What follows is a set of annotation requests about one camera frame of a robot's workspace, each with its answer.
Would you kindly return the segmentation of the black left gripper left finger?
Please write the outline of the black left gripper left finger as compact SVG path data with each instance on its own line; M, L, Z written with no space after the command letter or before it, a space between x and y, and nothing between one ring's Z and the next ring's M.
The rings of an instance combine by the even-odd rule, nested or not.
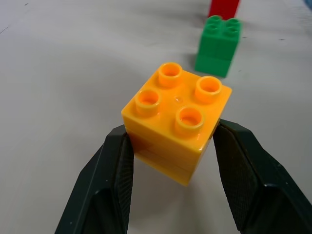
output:
M133 174L133 148L120 125L81 170L55 232L127 233Z

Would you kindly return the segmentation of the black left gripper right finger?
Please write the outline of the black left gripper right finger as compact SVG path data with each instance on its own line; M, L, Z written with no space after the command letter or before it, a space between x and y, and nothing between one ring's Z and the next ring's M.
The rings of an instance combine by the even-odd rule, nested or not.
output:
M310 234L312 205L247 128L220 120L214 146L223 189L242 234Z

